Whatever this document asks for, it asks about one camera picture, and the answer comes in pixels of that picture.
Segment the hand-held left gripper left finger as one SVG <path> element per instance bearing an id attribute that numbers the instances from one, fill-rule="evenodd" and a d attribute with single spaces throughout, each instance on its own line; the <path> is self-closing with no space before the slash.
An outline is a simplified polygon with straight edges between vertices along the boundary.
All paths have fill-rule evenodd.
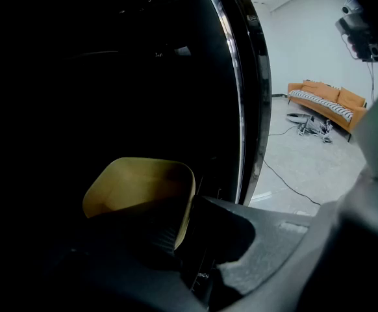
<path id="1" fill-rule="evenodd" d="M 181 278 L 178 198 L 85 220 L 64 235 L 40 285 L 44 311 L 204 311 Z"/>

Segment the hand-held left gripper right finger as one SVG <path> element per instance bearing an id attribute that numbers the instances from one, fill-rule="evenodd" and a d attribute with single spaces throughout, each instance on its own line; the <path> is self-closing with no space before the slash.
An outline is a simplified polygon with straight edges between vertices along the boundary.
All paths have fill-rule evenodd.
<path id="1" fill-rule="evenodd" d="M 314 216 L 198 197 L 210 311 L 378 311 L 378 168 Z"/>

